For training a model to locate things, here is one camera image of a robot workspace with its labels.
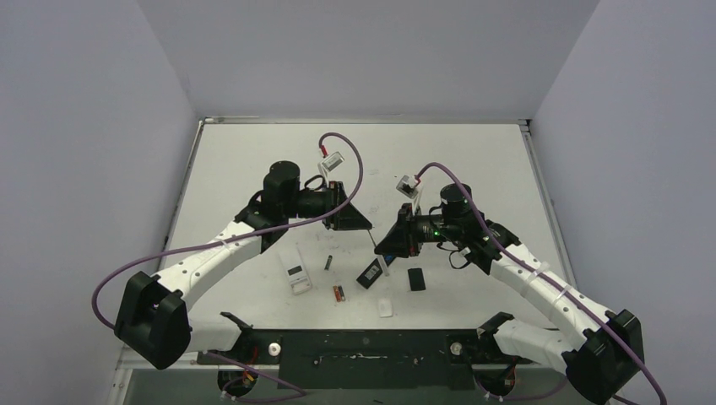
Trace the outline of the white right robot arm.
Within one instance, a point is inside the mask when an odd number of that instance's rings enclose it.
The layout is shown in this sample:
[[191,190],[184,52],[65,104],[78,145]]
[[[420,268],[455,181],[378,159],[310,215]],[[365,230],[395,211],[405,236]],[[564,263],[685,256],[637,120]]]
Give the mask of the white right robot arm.
[[563,374],[593,404],[606,404],[639,371],[644,360],[641,322],[629,310],[614,312],[581,294],[551,271],[503,225],[474,211],[469,186],[449,184],[441,202],[423,214],[421,187],[402,179],[409,198],[395,224],[377,244],[378,255],[416,257],[424,244],[453,245],[468,264],[513,289],[553,325],[535,327],[499,313],[478,328],[480,356],[528,359]]

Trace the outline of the white red remote control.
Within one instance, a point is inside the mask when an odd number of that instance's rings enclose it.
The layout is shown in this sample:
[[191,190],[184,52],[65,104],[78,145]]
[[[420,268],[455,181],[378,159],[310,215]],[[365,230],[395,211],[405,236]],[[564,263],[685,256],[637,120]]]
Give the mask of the white red remote control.
[[312,281],[297,246],[282,251],[279,260],[293,295],[303,294],[312,288]]

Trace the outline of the black battery cover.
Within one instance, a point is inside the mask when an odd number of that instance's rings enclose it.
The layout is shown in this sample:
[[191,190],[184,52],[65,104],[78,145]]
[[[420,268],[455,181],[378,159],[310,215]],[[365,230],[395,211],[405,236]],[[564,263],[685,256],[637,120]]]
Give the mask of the black battery cover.
[[422,268],[409,268],[407,273],[411,292],[419,292],[426,290],[426,281]]

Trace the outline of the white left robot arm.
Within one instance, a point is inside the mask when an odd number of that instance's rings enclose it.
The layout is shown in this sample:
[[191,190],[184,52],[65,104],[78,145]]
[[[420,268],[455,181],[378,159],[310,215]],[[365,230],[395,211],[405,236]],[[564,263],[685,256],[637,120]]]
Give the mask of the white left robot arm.
[[115,335],[157,370],[185,353],[219,350],[234,364],[252,352],[252,340],[232,314],[190,320],[200,297],[236,267],[263,254],[299,220],[328,230],[370,230],[340,181],[321,189],[301,186],[300,169],[290,161],[272,164],[263,188],[207,245],[181,262],[148,275],[135,273],[126,284],[113,327]]

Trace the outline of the black bar tool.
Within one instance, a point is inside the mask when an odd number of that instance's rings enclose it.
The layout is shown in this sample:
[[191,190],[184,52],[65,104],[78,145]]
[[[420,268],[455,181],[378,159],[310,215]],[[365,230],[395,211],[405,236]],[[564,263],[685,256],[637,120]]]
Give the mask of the black bar tool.
[[392,255],[377,256],[356,278],[356,282],[363,288],[369,289],[384,273],[385,269],[395,261]]

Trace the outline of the white battery cover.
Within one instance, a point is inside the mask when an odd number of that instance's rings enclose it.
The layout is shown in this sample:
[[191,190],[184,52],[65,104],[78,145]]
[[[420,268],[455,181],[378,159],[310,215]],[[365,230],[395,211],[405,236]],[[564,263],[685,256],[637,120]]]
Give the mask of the white battery cover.
[[390,299],[381,298],[377,302],[377,310],[380,318],[389,318],[393,316],[393,303]]

